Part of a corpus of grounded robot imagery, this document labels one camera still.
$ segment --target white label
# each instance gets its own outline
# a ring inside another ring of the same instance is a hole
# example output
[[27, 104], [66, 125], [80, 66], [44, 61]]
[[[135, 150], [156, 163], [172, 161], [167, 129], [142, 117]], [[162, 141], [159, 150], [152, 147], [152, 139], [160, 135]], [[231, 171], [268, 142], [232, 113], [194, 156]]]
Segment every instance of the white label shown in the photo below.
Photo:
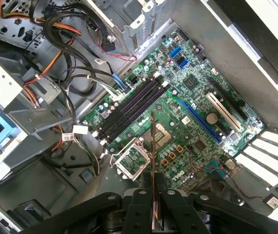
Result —
[[88, 126], [84, 125], [74, 125], [73, 126], [73, 133], [76, 134], [88, 134]]
[[63, 133], [62, 134], [62, 141], [70, 141], [74, 140], [75, 133]]
[[187, 125], [191, 120], [189, 119], [189, 117], [185, 116], [183, 119], [182, 119], [182, 123], [184, 125]]
[[185, 172], [182, 170], [175, 177], [173, 177], [172, 180], [176, 182], [184, 174], [185, 174]]
[[266, 202], [266, 204], [275, 209], [278, 207], [278, 199], [276, 197], [272, 197], [270, 200]]

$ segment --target black cable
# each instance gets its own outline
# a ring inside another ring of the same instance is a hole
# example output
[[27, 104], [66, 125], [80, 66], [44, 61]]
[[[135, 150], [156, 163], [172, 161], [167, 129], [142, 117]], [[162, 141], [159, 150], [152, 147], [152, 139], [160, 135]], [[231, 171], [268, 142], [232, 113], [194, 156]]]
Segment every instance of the black cable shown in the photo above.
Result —
[[88, 67], [83, 67], [83, 66], [75, 66], [75, 67], [68, 68], [68, 69], [64, 70], [64, 71], [61, 73], [60, 76], [62, 76], [62, 75], [63, 75], [64, 73], [66, 73], [68, 70], [72, 70], [72, 69], [81, 69], [81, 70], [89, 71], [90, 73], [91, 73], [91, 72], [94, 72], [94, 73], [98, 73], [98, 74], [101, 74], [101, 75], [113, 77], [110, 73], [101, 71], [101, 70], [96, 69], [96, 68], [88, 68]]
[[40, 0], [31, 0], [30, 9], [29, 9], [29, 17], [30, 22], [36, 24], [38, 26], [43, 26], [43, 23], [37, 23], [34, 19], [34, 12]]

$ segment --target sticker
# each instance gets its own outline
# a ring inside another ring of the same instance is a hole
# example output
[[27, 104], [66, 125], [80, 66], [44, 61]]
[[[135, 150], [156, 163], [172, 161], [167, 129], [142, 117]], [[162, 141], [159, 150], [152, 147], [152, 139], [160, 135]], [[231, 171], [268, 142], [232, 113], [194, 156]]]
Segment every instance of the sticker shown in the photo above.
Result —
[[189, 119], [189, 117], [185, 116], [183, 119], [182, 119], [182, 123], [184, 125], [187, 125], [191, 120]]
[[62, 133], [62, 141], [74, 140], [75, 133]]
[[272, 197], [270, 200], [266, 202], [266, 204], [275, 209], [278, 207], [278, 199], [276, 197]]
[[73, 126], [73, 133], [76, 134], [88, 134], [88, 126], [84, 125], [74, 125]]

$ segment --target pci slot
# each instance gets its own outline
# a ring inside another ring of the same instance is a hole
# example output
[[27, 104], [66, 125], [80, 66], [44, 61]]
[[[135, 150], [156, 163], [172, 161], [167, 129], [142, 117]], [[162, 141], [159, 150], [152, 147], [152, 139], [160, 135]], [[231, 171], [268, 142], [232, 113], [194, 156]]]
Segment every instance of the pci slot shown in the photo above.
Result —
[[242, 130], [241, 124], [228, 112], [228, 110], [222, 105], [221, 102], [212, 94], [206, 94], [206, 98], [211, 102], [211, 104], [219, 111], [219, 113], [224, 117], [224, 119], [230, 124], [232, 129], [236, 132]]
[[227, 102], [230, 108], [235, 111], [239, 117], [241, 117], [243, 120], [248, 119], [248, 116], [239, 108], [236, 103], [231, 101], [228, 95], [221, 89], [221, 87], [217, 83], [211, 81], [211, 86], [217, 92], [217, 94], [220, 95]]
[[196, 121], [208, 132], [212, 138], [219, 144], [222, 142], [221, 137], [203, 120], [203, 118], [193, 109], [193, 107], [186, 105], [183, 101], [178, 101], [184, 108], [186, 108], [190, 114], [196, 119]]

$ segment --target pci express slot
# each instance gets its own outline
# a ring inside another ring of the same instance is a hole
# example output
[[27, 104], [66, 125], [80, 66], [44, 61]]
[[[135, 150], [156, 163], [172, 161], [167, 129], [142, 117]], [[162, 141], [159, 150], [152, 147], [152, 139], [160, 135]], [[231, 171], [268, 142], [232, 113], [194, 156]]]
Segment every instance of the pci express slot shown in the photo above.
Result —
[[150, 93], [146, 98], [139, 102], [133, 111], [129, 113], [126, 119], [120, 119], [120, 121], [115, 125], [112, 131], [106, 132], [107, 136], [110, 136], [108, 141], [112, 142], [115, 140], [124, 130], [126, 130], [144, 111], [146, 111], [162, 94], [166, 92], [166, 88], [161, 89], [156, 88], [154, 92]]
[[219, 100], [212, 93], [206, 94], [206, 98], [219, 111], [219, 113], [230, 124], [234, 131], [239, 132], [242, 129], [241, 124], [231, 115], [231, 113], [229, 113], [229, 111], [222, 105], [221, 102], [219, 102]]
[[104, 125], [102, 126], [101, 132], [106, 132], [110, 127], [112, 127], [116, 121], [125, 115], [127, 112], [129, 112], [133, 106], [143, 97], [145, 97], [153, 88], [155, 85], [159, 83], [159, 80], [150, 80], [149, 82], [144, 83], [139, 89], [136, 91], [136, 93], [129, 98], [128, 100], [123, 103], [120, 108], [113, 111], [113, 113], [107, 118]]
[[220, 88], [220, 86], [211, 81], [212, 88], [228, 103], [229, 107], [243, 120], [248, 120], [248, 116], [234, 103], [231, 98]]
[[203, 120], [203, 118], [193, 109], [193, 107], [186, 105], [183, 101], [178, 101], [184, 108], [186, 108], [190, 114], [196, 119], [196, 121], [208, 132], [212, 138], [219, 144], [222, 142], [221, 137]]

